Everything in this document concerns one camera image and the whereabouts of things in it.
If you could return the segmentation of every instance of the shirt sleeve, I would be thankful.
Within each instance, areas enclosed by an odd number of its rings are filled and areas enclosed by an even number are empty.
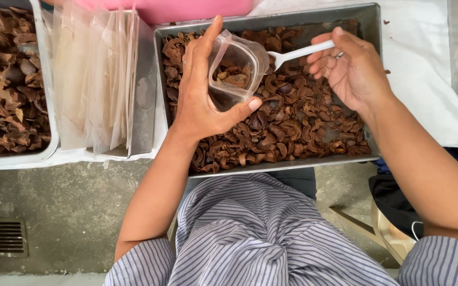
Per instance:
[[[166,286],[174,263],[169,240],[147,240],[134,246],[112,266],[104,286]]]
[[[458,285],[458,239],[428,236],[420,239],[402,264],[401,286]]]

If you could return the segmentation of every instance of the concrete floor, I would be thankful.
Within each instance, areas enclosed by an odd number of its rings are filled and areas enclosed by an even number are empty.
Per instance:
[[[103,273],[113,262],[114,244],[126,205],[150,164],[80,162],[48,168],[0,171],[0,217],[23,218],[29,257],[0,257],[0,274]],[[328,209],[370,223],[370,164],[316,167],[318,207],[385,268],[398,268],[387,250],[339,221]]]

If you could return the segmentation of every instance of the hand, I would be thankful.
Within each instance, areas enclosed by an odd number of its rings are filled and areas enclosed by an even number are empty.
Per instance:
[[[226,112],[220,112],[213,104],[208,94],[208,56],[221,29],[222,17],[217,16],[204,36],[187,45],[183,57],[178,111],[171,127],[175,132],[182,133],[183,138],[199,141],[225,133],[262,104],[258,97],[252,97]]]
[[[332,39],[335,47],[315,52],[307,58],[314,78],[324,76],[344,104],[366,113],[378,106],[380,99],[394,97],[381,59],[371,43],[336,27],[333,32],[312,39],[312,44]],[[336,59],[334,56],[344,54]]]

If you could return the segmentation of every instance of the forearm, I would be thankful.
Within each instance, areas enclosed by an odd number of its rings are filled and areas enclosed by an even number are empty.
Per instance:
[[[458,231],[458,162],[395,96],[362,116],[401,190],[424,223]]]
[[[197,141],[188,140],[171,127],[125,213],[118,237],[117,259],[122,252],[118,247],[125,242],[134,242],[133,246],[166,234],[183,196],[196,146]]]

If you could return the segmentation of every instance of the metal tray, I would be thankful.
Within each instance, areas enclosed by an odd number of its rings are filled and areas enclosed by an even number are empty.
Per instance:
[[[0,0],[0,8],[9,8],[9,6],[33,11],[35,18],[35,29],[37,32],[38,52],[40,54],[40,63],[42,65],[43,85],[45,89],[45,100],[47,102],[47,110],[49,115],[51,139],[49,146],[45,150],[35,152],[25,152],[20,154],[0,154],[0,166],[16,165],[35,163],[43,161],[58,148],[60,136],[56,128],[56,120],[54,118],[54,102],[52,101],[52,94],[54,89],[52,87],[52,69],[50,65],[49,53],[46,47],[45,40],[45,24],[42,18],[42,8],[39,0]]]
[[[374,45],[376,51],[380,55],[382,51],[381,9],[377,3],[365,3],[359,5],[335,7],[328,9],[228,19],[224,21],[223,29],[228,29],[232,32],[238,33],[245,29],[263,30],[268,29],[269,27],[277,26],[293,27],[322,23],[322,25],[316,25],[315,29],[305,29],[303,31],[302,37],[295,41],[297,47],[302,48],[310,44],[310,39],[312,37],[332,31],[333,28],[337,26],[336,22],[349,19],[358,20],[358,36],[372,43],[372,45]],[[158,88],[157,98],[161,98],[164,101],[164,113],[166,116],[166,122],[168,124],[168,127],[171,126],[173,121],[171,112],[169,110],[169,99],[165,92],[166,78],[163,73],[164,68],[162,64],[162,38],[167,35],[177,35],[178,32],[188,33],[191,31],[195,31],[198,33],[199,29],[207,29],[209,25],[210,23],[196,23],[169,26],[155,30],[155,47],[157,52],[157,65],[160,79],[160,81],[158,82],[160,86]],[[189,175],[189,178],[224,176],[235,173],[268,172],[280,169],[293,169],[310,166],[324,166],[341,163],[362,162],[376,160],[380,158],[380,153],[377,148],[377,145],[366,127],[365,138],[368,140],[369,147],[372,151],[372,154],[370,155],[358,155],[351,157],[347,155],[334,155],[325,158],[296,159],[294,161],[282,161],[277,163],[263,162],[257,165],[249,165],[245,168],[237,166],[231,170],[221,170],[217,174],[191,173]]]
[[[137,64],[133,79],[131,93],[132,130],[128,140],[130,147],[114,148],[101,156],[115,158],[129,158],[132,155],[150,153],[153,147],[153,127],[155,123],[155,98],[157,89],[157,64],[155,46],[153,43],[153,30],[139,17],[137,12],[136,42]],[[88,153],[93,153],[93,148],[86,148]]]

